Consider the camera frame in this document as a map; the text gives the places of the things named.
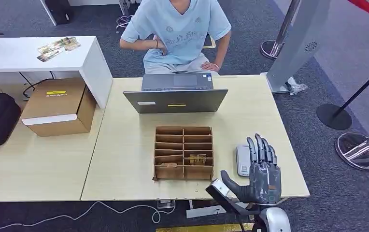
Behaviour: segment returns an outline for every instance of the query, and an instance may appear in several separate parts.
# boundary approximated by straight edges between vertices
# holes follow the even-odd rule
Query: cardboard box
[[[213,178],[211,127],[156,127],[153,180]]]
[[[47,80],[35,87],[21,119],[39,136],[85,133],[95,107],[82,78]]]

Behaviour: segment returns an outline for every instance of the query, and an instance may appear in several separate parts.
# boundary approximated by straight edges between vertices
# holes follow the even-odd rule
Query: laptop lid
[[[125,91],[123,94],[140,114],[215,112],[228,89]]]

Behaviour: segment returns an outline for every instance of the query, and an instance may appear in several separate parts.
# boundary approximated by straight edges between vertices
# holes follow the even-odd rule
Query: plastic bag
[[[301,91],[308,89],[306,84],[297,84],[293,77],[290,77],[285,83],[288,91],[290,91],[290,95],[296,95]]]

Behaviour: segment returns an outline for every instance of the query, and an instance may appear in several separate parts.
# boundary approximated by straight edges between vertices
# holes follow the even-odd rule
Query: person's hand
[[[201,66],[201,69],[204,70],[210,70],[210,71],[215,71],[215,72],[219,72],[219,66],[216,65],[215,63],[210,63],[210,62],[204,62]]]
[[[168,49],[166,48],[165,44],[159,39],[157,39],[156,41],[157,41],[156,48],[160,49],[162,51],[163,56],[167,55],[168,54]]]

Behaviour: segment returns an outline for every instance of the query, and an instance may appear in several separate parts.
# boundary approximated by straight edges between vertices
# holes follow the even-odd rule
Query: laptop
[[[140,114],[215,112],[228,92],[213,89],[210,73],[145,75],[142,89],[152,90],[123,92]]]
[[[145,74],[142,91],[213,89],[211,73]]]

